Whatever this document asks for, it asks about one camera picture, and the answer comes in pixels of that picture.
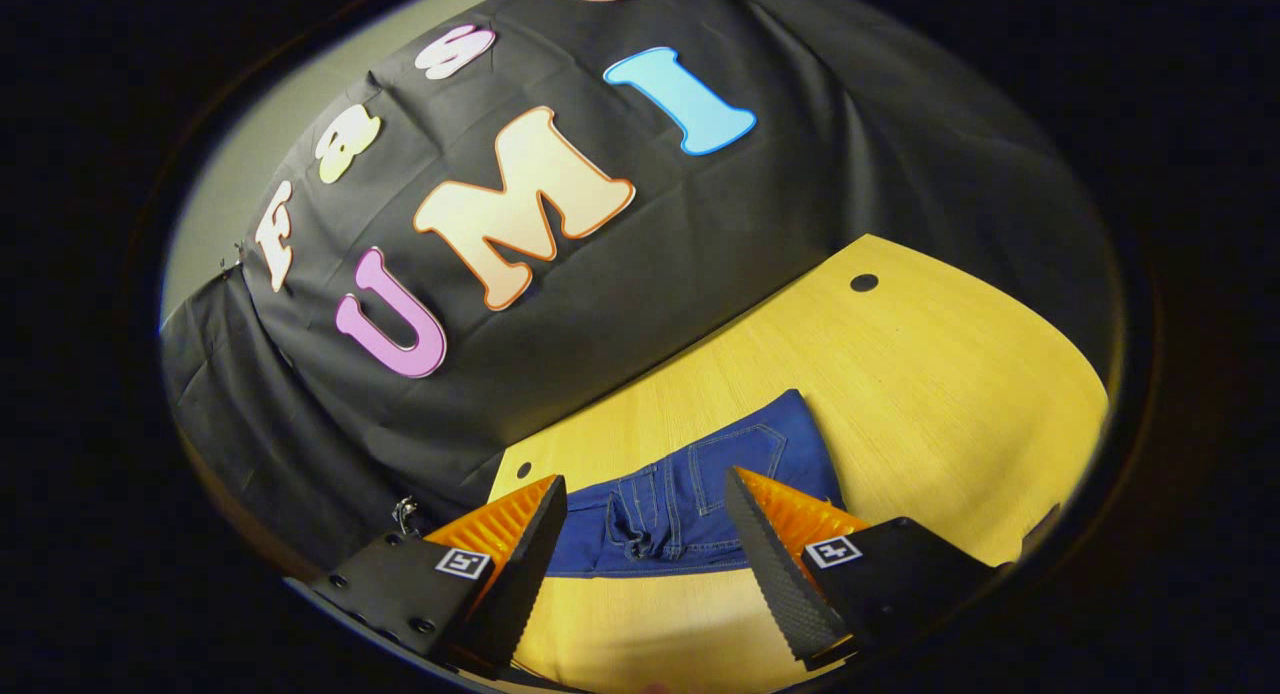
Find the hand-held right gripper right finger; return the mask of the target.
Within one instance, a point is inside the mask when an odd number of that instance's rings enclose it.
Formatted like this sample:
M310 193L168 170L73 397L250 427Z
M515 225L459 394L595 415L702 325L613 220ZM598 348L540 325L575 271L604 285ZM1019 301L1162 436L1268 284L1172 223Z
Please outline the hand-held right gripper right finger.
M869 525L732 467L724 503L792 657L814 671L922 635L1001 572L910 517Z

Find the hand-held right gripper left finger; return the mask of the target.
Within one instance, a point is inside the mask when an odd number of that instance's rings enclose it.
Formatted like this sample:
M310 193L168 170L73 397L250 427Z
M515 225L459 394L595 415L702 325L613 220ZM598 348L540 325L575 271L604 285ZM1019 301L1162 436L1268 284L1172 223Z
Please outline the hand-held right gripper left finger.
M384 533L310 583L338 624L428 670L509 668L567 517L564 478L527 484L422 535Z

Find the blue jeans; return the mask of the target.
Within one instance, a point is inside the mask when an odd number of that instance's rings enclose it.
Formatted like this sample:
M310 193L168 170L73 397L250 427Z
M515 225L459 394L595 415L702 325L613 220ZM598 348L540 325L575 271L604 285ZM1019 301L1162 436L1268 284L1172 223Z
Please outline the blue jeans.
M548 577L628 579L745 569L724 503L746 469L845 507L829 449L790 389L758 411L626 476L571 492Z

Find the black backdrop cloth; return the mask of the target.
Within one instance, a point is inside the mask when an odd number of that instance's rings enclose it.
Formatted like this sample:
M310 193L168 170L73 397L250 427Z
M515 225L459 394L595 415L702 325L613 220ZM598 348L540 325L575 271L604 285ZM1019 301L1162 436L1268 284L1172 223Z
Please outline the black backdrop cloth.
M856 0L488 0L420 27L241 207L244 260L160 329L197 470L289 565L412 496L479 507L506 448L864 236L1027 306L1097 378L1111 248L1055 143Z

